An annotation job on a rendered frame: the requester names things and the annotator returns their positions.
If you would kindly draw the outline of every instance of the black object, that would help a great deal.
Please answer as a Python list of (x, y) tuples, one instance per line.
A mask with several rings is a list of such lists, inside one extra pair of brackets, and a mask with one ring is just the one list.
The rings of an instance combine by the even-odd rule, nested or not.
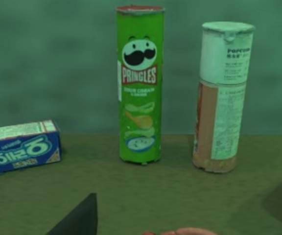
[(96, 193), (91, 193), (47, 235), (96, 235), (97, 220)]

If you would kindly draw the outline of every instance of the green can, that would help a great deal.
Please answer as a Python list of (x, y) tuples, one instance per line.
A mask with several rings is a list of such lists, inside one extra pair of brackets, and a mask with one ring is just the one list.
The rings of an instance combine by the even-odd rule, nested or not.
[(119, 156), (126, 162), (161, 158), (164, 11), (117, 8)]

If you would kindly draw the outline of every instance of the cylindrical canister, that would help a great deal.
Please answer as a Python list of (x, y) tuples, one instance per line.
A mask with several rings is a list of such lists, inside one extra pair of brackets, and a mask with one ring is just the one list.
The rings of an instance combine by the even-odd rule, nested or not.
[(254, 26), (204, 23), (193, 164), (225, 173), (236, 166)]
[(147, 164), (161, 157), (164, 8), (117, 8), (119, 156)]

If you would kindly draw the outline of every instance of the snack box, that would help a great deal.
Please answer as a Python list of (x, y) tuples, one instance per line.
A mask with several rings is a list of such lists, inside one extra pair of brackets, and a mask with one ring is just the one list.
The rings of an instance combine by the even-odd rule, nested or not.
[(0, 127), (0, 173), (60, 160), (59, 129), (52, 120)]

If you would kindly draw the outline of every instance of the brown table surface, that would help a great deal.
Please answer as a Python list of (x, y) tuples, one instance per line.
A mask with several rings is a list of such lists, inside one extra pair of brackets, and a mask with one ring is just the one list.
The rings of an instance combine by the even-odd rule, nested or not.
[(119, 159), (116, 135), (62, 135), (60, 163), (0, 175), (0, 235), (43, 235), (91, 192), (98, 235), (282, 235), (282, 136), (242, 136), (237, 168), (223, 175), (192, 165), (192, 143), (165, 135), (162, 160), (141, 166)]

